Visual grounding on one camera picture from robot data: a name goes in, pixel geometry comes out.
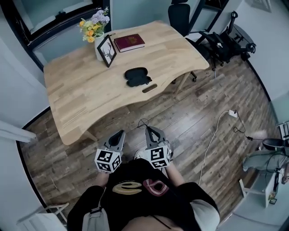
flower vase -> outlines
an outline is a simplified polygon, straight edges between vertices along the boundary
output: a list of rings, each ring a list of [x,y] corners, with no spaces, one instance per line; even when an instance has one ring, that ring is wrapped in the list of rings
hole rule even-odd
[[[98,46],[103,40],[104,40],[104,33],[101,37],[96,37],[94,39],[95,54],[96,54],[97,60],[99,60],[99,61],[103,61],[103,58],[101,57],[100,53],[98,52]]]

wooden desk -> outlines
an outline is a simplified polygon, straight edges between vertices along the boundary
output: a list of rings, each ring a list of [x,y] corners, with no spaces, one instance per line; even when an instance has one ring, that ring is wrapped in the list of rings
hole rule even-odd
[[[61,140],[66,145],[77,141],[83,134],[96,140],[87,129],[107,113],[148,100],[183,75],[178,92],[191,71],[209,67],[184,37],[160,21],[110,34],[113,33],[112,40],[138,33],[145,47],[124,53],[117,51],[112,65],[107,68],[104,62],[96,59],[94,44],[91,43],[54,59],[44,67],[51,111]],[[124,73],[135,67],[145,67],[152,82],[128,87]],[[153,84],[157,85],[155,89],[142,92]]]

photo frame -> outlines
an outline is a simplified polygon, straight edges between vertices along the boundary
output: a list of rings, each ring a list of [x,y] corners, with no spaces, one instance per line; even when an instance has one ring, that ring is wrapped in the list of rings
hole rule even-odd
[[[107,67],[110,67],[114,58],[117,55],[117,51],[114,48],[112,40],[109,35],[107,35],[104,40],[98,46],[98,52],[100,53],[103,61]]]

red book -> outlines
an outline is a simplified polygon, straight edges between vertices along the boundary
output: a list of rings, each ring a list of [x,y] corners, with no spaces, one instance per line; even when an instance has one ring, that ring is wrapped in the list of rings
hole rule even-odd
[[[145,42],[142,40],[139,34],[132,34],[120,38],[115,38],[114,42],[119,52],[129,51],[145,46]]]

wooden floor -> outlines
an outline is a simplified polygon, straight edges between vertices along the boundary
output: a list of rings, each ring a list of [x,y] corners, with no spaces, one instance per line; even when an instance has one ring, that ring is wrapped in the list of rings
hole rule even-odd
[[[264,91],[247,63],[234,58],[223,68],[218,67],[217,78],[211,69],[196,72],[198,80],[185,82],[176,98],[170,84],[158,97],[118,109],[98,121],[90,132],[99,140],[124,129],[126,146],[124,161],[136,150],[144,148],[145,130],[137,128],[142,118],[149,125],[164,130],[174,149],[174,162],[186,181],[198,182],[204,153],[223,111],[237,109],[247,134],[265,129],[269,137],[279,137],[273,113]],[[207,153],[201,187],[216,201],[222,219],[241,200],[238,180],[245,184],[255,174],[242,171],[242,158],[253,151],[258,142],[248,141],[233,127],[240,122],[225,114],[219,123]],[[21,143],[21,149],[32,179],[47,204],[69,202],[67,214],[79,196],[94,185],[97,175],[94,157],[101,141],[82,139],[65,146],[56,130],[51,112],[47,112],[28,127],[37,134],[32,143]]]

